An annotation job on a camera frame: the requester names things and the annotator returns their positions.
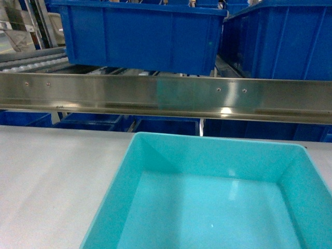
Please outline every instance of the stainless steel rail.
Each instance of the stainless steel rail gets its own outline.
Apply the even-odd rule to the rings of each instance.
[[[332,124],[332,81],[2,73],[0,108]]]

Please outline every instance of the bin rim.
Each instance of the bin rim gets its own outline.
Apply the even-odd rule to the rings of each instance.
[[[141,9],[163,12],[179,12],[179,13],[195,13],[215,16],[227,16],[224,9],[209,8],[191,8],[181,5],[154,5],[154,4],[135,4],[135,3],[114,3],[114,2],[95,2],[82,0],[52,0],[52,5],[56,6],[81,6],[81,7],[97,7],[97,8],[117,8],[117,9]]]
[[[237,12],[235,15],[230,15],[229,17],[225,18],[225,21],[247,14],[248,12],[268,7],[332,7],[332,1],[331,0],[314,0],[314,1],[313,0],[263,0],[256,5],[249,6],[248,8],[245,8]]]

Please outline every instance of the storage bin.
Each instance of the storage bin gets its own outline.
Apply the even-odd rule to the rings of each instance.
[[[119,123],[123,115],[95,114],[95,113],[70,113],[63,121],[70,122],[98,122],[98,123]]]
[[[75,123],[75,122],[59,122],[54,128],[74,129],[74,130],[91,130],[91,131],[114,131],[114,124],[98,124],[98,123]]]
[[[249,4],[248,3],[247,4],[228,4],[228,3],[226,3],[225,6],[226,6],[225,9],[228,10],[231,15],[234,15],[235,13],[239,12],[240,10],[247,8],[249,6]]]
[[[204,136],[328,142],[329,125],[207,119]]]
[[[302,146],[138,133],[81,248],[332,248],[331,224]]]
[[[29,123],[27,126],[29,127],[43,127],[43,128],[51,128],[53,126],[52,123],[52,115],[46,114],[39,119]]]
[[[50,113],[0,112],[0,125],[51,127],[50,123],[52,125]]]
[[[132,123],[128,115],[70,113],[55,128],[127,132]]]
[[[154,132],[179,135],[199,135],[199,121],[165,117],[139,118],[133,132]]]
[[[264,0],[227,18],[221,57],[243,76],[332,79],[332,1]]]
[[[225,10],[54,0],[73,64],[209,75]]]
[[[332,131],[326,134],[326,137],[324,138],[323,142],[332,143]]]

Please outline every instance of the workbench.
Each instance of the workbench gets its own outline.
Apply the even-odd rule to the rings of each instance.
[[[0,126],[0,248],[79,248],[132,137]],[[332,143],[288,143],[332,189]]]

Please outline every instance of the turquoise plastic tray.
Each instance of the turquoise plastic tray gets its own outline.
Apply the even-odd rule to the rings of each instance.
[[[332,248],[332,196],[299,145],[137,133],[81,248]]]

